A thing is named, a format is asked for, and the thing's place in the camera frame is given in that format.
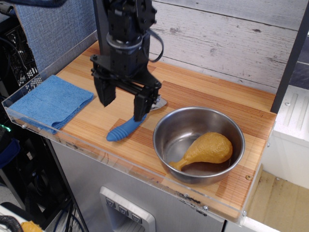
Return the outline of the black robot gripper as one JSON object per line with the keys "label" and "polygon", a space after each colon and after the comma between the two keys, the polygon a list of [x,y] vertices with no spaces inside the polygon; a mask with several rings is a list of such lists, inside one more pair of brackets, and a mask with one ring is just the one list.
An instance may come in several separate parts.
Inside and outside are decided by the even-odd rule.
{"label": "black robot gripper", "polygon": [[135,96],[134,121],[141,121],[156,104],[161,83],[150,74],[150,36],[139,40],[131,49],[110,46],[109,55],[92,55],[92,75],[100,102],[104,107],[116,98],[119,87]]}

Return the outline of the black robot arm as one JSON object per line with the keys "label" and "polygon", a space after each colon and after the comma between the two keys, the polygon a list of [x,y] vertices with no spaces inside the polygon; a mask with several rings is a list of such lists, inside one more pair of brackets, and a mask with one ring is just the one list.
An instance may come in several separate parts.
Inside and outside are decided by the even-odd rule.
{"label": "black robot arm", "polygon": [[116,88],[134,95],[134,120],[142,121],[157,102],[161,83],[148,71],[150,27],[157,10],[150,0],[96,0],[95,17],[100,54],[92,55],[92,75],[104,106],[116,98]]}

